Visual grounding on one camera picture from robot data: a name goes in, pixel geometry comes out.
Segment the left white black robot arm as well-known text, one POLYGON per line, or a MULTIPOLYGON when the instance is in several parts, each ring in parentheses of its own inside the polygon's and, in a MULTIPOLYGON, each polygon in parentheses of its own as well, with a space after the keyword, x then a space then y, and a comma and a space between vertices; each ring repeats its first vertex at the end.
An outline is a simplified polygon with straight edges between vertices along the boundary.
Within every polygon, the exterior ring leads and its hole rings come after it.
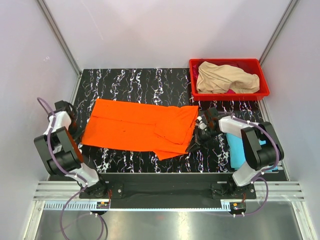
POLYGON ((75 180, 90 197, 103 198, 108 186, 102 176, 85 163, 77 143, 83 131, 76 123, 74 106, 64 100, 54 103, 52 109, 44 99, 37 98, 47 114, 48 127, 33 142, 50 176, 64 176, 75 180))

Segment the orange t shirt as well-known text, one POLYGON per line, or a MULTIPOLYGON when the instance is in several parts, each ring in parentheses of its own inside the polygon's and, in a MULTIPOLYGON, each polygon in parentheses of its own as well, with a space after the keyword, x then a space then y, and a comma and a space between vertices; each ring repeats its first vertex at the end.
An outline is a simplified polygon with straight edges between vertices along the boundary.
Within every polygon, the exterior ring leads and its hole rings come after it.
POLYGON ((187 153, 199 108, 97 99, 82 144, 122 151, 154 152, 159 160, 187 153))

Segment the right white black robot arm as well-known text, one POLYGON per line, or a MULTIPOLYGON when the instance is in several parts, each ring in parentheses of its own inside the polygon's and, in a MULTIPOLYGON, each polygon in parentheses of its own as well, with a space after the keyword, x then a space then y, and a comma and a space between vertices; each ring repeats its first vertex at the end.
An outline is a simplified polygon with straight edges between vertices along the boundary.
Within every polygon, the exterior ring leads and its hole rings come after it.
POLYGON ((242 140, 244 163, 219 188, 211 188, 219 196, 239 198, 266 171, 275 168, 284 158, 284 150, 273 125, 237 118, 233 113, 219 112, 212 107, 201 111, 186 152, 206 148, 220 134, 230 134, 242 140))

